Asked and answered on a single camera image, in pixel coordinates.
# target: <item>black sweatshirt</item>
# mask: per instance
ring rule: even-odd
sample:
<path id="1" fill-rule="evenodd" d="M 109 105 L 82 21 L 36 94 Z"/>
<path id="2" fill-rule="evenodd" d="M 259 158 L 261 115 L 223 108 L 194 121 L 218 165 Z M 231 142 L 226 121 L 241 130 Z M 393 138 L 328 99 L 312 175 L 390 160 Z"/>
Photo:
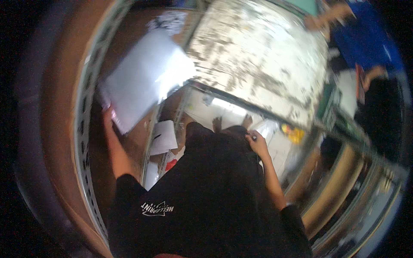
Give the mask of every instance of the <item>black sweatshirt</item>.
<path id="1" fill-rule="evenodd" d="M 119 177 L 108 233 L 115 257 L 311 257 L 297 208 L 274 206 L 256 154 L 225 134 L 197 139 L 148 192 Z"/>

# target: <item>red object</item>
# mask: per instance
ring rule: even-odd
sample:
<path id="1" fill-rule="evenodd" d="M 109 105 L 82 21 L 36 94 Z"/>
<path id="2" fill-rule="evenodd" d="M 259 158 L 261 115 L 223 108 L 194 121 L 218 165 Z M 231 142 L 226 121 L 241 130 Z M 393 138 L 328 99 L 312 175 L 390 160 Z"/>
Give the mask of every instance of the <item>red object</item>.
<path id="1" fill-rule="evenodd" d="M 173 166 L 175 166 L 175 164 L 178 162 L 177 159 L 173 159 L 170 162 L 166 163 L 166 168 L 165 171 L 170 170 L 171 168 L 173 168 Z"/>

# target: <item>person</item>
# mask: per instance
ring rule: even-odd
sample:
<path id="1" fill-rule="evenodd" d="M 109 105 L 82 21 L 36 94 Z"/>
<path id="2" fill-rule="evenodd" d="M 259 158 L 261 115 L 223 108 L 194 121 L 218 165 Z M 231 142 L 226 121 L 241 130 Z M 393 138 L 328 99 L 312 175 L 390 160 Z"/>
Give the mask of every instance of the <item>person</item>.
<path id="1" fill-rule="evenodd" d="M 342 19 L 350 21 L 332 29 L 333 40 L 348 67 L 356 70 L 357 98 L 363 104 L 374 79 L 402 72 L 404 66 L 396 44 L 368 1 L 339 2 L 317 17 L 307 16 L 304 23 L 309 30 L 319 30 Z"/>
<path id="2" fill-rule="evenodd" d="M 103 124 L 116 178 L 107 220 L 114 257 L 312 256 L 299 211 L 287 205 L 259 133 L 239 138 L 189 123 L 184 155 L 146 191 L 111 116 L 109 108 Z"/>

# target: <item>wooden panel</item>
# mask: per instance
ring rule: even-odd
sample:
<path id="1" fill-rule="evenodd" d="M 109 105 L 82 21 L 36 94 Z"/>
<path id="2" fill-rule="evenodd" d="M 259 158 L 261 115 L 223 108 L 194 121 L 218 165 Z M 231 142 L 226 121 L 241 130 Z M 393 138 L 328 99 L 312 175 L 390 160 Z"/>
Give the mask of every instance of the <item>wooden panel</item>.
<path id="1" fill-rule="evenodd" d="M 50 179 L 66 214 L 85 236 L 88 245 L 104 257 L 112 257 L 88 213 L 74 161 L 74 105 L 80 71 L 94 35 L 116 1 L 79 2 L 67 21 L 44 76 L 42 141 Z"/>
<path id="2" fill-rule="evenodd" d="M 362 168 L 363 160 L 360 156 L 350 146 L 345 146 L 329 181 L 302 217 L 309 238 L 312 238 L 338 210 Z"/>

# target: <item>person in blue shirt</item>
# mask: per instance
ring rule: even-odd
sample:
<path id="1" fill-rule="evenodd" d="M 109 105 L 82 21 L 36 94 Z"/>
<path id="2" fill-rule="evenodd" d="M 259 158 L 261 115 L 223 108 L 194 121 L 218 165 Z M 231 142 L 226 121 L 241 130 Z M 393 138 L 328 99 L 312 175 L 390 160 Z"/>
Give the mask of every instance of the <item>person in blue shirt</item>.
<path id="1" fill-rule="evenodd" d="M 367 1 L 337 3 L 317 17 L 306 17 L 304 23 L 309 30 L 319 30 L 336 20 L 351 17 L 355 21 L 334 27 L 332 36 L 348 67 L 356 70 L 356 95 L 359 99 L 364 98 L 364 92 L 368 91 L 373 79 L 388 78 L 389 74 L 402 72 L 404 67 L 395 42 Z"/>

